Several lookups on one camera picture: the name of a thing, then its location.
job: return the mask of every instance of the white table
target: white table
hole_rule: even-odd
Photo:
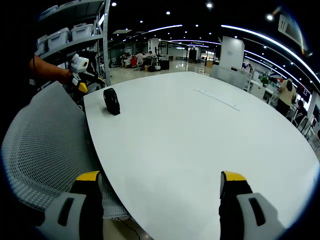
[[[285,227],[304,208],[319,162],[301,133],[263,101],[194,72],[112,87],[117,116],[106,110],[103,89],[84,97],[91,137],[116,194],[153,239],[219,239],[223,170],[245,176]]]

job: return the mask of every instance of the metal shelving rack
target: metal shelving rack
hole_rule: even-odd
[[[103,29],[99,25],[100,12],[104,7]],[[50,50],[40,56],[41,59],[48,63],[59,65],[67,62],[70,57],[78,50],[83,50],[96,45],[98,72],[100,73],[99,61],[99,39],[103,40],[103,61],[105,82],[108,86],[111,85],[110,69],[108,64],[108,13],[110,0],[81,0],[71,2],[59,7],[57,10],[41,16],[38,21],[38,37],[45,34],[50,35],[59,31],[66,26],[72,26],[79,23],[93,21],[93,36],[71,41],[61,45],[53,50]]]

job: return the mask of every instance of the potted plant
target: potted plant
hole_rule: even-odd
[[[266,87],[269,84],[269,80],[265,76],[261,77],[260,81],[263,84],[263,87]]]

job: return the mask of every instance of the cable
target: cable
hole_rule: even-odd
[[[132,227],[128,226],[123,220],[121,220],[119,217],[117,217],[117,219],[119,219],[121,222],[124,223],[124,225],[126,225],[128,228],[130,228],[131,230],[133,230],[135,232],[135,234],[138,236],[138,239],[140,240],[140,236],[139,234],[137,233],[136,230],[134,230]]]

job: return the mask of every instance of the shelf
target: shelf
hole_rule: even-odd
[[[87,20],[93,23],[104,4],[105,0],[82,0],[69,3],[45,16],[40,16],[37,36],[41,37],[45,34],[49,36],[63,28],[71,30],[76,24],[88,23]]]
[[[67,62],[69,58],[73,56],[74,52],[93,46],[98,39],[102,39],[102,37],[102,34],[100,34],[71,41],[64,45],[58,46],[57,48],[50,50],[39,57],[50,64],[59,65]]]

